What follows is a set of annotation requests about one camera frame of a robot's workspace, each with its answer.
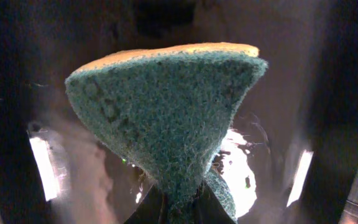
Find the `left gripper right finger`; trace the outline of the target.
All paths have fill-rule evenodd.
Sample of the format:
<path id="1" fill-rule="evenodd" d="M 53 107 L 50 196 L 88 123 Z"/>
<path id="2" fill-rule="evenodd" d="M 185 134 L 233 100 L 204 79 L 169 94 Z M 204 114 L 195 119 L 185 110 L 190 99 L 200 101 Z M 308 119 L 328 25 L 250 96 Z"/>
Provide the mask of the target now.
<path id="1" fill-rule="evenodd" d="M 235 224 L 205 181 L 198 188 L 194 199 L 194 223 Z"/>

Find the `green scouring sponge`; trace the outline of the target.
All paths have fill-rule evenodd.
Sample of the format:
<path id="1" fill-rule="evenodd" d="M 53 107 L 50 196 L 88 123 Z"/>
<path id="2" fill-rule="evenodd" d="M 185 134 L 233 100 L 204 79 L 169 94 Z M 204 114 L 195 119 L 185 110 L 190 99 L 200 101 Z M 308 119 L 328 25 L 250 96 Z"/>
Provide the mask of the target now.
<path id="1" fill-rule="evenodd" d="M 168 195 L 169 223 L 194 223 L 205 181 L 236 222 L 212 163 L 247 92 L 267 70 L 257 47 L 229 42 L 116 52 L 65 80 L 81 122 Z"/>

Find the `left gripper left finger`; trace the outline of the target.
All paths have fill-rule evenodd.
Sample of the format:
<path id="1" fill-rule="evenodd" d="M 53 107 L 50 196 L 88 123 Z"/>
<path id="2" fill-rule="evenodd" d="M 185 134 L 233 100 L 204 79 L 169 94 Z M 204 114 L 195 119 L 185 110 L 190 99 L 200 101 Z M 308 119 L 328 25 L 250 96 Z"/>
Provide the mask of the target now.
<path id="1" fill-rule="evenodd" d="M 168 195 L 155 184 L 124 224 L 168 224 Z"/>

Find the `black rectangular tray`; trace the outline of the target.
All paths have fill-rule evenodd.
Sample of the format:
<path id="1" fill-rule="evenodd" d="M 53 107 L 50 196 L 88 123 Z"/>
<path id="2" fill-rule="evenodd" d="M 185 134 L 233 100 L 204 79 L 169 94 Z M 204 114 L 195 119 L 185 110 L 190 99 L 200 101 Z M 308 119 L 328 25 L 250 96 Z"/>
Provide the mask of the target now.
<path id="1" fill-rule="evenodd" d="M 81 122 L 65 80 L 207 42 L 268 65 L 212 163 L 236 223 L 358 223 L 358 0 L 0 1 L 2 222 L 124 223 L 154 181 Z"/>

